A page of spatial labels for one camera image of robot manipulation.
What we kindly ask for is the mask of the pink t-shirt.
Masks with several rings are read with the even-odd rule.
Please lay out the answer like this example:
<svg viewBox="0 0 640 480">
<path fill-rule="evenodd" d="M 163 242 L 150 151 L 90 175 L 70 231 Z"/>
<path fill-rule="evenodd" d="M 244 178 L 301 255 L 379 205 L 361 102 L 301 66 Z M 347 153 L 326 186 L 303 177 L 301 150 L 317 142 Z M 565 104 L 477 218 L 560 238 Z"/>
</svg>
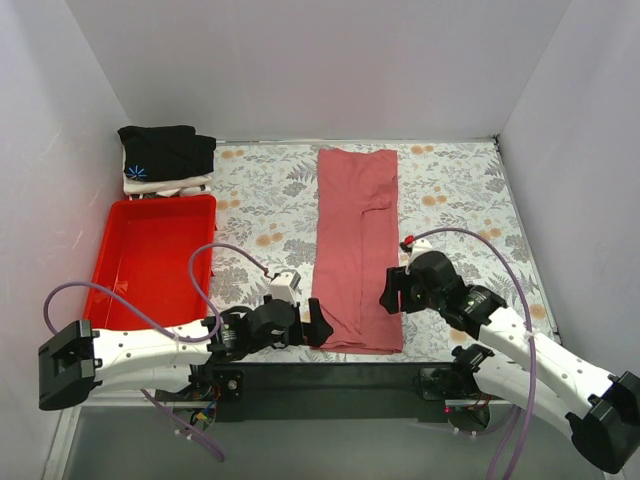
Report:
<svg viewBox="0 0 640 480">
<path fill-rule="evenodd" d="M 398 158 L 318 153 L 318 222 L 312 296 L 333 333 L 322 348 L 351 354 L 403 349 L 402 317 L 379 303 L 386 270 L 398 265 Z"/>
</svg>

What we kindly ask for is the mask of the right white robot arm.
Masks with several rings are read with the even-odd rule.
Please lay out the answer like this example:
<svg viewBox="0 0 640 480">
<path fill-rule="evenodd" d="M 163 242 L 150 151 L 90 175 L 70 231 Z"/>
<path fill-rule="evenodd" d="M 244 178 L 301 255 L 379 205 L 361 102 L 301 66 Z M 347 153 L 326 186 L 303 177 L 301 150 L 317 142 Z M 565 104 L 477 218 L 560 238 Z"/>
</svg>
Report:
<svg viewBox="0 0 640 480">
<path fill-rule="evenodd" d="M 617 474 L 639 448 L 639 378 L 615 375 L 528 330 L 499 295 L 467 285 L 427 241 L 403 245 L 409 258 L 391 267 L 380 298 L 389 313 L 437 312 L 474 339 L 453 350 L 449 368 L 433 375 L 464 397 L 497 396 L 554 426 L 593 466 Z"/>
</svg>

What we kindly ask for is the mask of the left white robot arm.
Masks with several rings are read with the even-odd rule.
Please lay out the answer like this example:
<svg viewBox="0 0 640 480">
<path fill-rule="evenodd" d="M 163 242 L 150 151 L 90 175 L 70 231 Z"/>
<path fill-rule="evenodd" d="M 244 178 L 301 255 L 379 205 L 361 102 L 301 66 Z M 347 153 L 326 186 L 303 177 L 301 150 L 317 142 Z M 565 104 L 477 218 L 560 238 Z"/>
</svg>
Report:
<svg viewBox="0 0 640 480">
<path fill-rule="evenodd" d="M 38 350 L 38 406 L 57 411 L 94 393 L 141 389 L 203 399 L 212 390 L 217 364 L 266 348 L 322 346 L 334 330 L 317 299 L 310 299 L 309 311 L 304 322 L 298 305 L 268 297 L 254 309 L 232 307 L 219 316 L 172 327 L 167 335 L 155 329 L 94 329 L 87 320 L 75 321 Z"/>
</svg>

